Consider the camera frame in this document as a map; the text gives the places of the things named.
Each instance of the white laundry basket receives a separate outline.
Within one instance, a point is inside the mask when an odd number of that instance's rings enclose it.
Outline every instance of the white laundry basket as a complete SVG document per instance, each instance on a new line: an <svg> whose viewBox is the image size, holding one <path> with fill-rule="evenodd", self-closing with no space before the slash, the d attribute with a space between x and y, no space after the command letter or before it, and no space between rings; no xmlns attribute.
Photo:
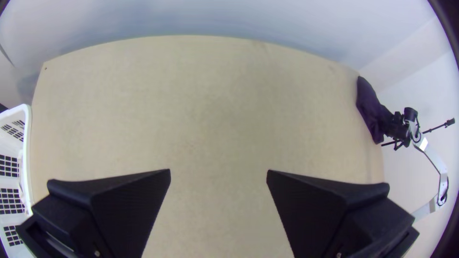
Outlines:
<svg viewBox="0 0 459 258"><path fill-rule="evenodd" d="M33 257L15 227L32 215L29 138L32 111L20 105L0 113L0 239L8 257Z"/></svg>

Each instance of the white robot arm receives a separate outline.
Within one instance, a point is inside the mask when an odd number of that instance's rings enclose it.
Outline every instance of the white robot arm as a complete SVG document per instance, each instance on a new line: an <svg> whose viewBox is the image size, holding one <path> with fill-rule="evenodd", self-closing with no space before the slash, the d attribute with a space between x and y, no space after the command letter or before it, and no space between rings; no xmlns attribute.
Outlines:
<svg viewBox="0 0 459 258"><path fill-rule="evenodd" d="M406 120L406 122L409 123L409 131L411 133L413 146L430 160L440 175L438 193L428 203L412 213L416 222L426 215L437 211L446 203L449 183L448 170L439 155L430 147L427 138L419 131L419 125L415 124L413 121Z"/></svg>

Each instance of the dark blue fabric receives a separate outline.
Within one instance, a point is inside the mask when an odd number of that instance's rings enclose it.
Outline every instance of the dark blue fabric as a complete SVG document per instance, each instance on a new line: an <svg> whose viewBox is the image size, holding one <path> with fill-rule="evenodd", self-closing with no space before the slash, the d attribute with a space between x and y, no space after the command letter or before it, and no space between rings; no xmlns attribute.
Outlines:
<svg viewBox="0 0 459 258"><path fill-rule="evenodd" d="M384 133L392 119L392 112L381 105L371 84L363 77L357 78L357 109L362 115L375 144L384 141Z"/></svg>

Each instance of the beige carpet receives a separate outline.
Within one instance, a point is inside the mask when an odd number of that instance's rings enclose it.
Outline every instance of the beige carpet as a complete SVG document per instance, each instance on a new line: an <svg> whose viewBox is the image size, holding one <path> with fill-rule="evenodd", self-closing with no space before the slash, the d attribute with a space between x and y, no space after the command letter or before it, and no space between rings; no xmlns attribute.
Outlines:
<svg viewBox="0 0 459 258"><path fill-rule="evenodd" d="M383 180L381 149L355 108L356 78L308 53L222 37L63 55L44 64L33 100L34 198L51 178L170 168L144 257L292 257L268 169Z"/></svg>

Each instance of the metal rod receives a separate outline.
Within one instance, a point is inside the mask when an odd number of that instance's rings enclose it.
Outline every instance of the metal rod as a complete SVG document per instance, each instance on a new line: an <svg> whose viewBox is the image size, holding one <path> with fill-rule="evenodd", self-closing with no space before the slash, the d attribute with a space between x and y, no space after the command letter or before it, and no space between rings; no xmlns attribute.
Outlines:
<svg viewBox="0 0 459 258"><path fill-rule="evenodd" d="M453 125L455 122L456 122L456 121L455 121L454 118L453 118L453 119L450 119L450 120L447 120L444 124L439 125L439 126L437 126L437 127L435 127L435 128L429 129L429 130L427 130L427 131L424 131L424 132L422 132L422 134L430 133L430 132L432 132L433 130L437 130L438 128L442 128L442 127L447 128L448 126ZM382 144L381 147L384 147L384 146L387 146L387 145L391 145L391 144L397 144L397 143L399 143L399 142L401 142L401 141L402 141L402 140L394 140L394 141L391 141L391 142Z"/></svg>

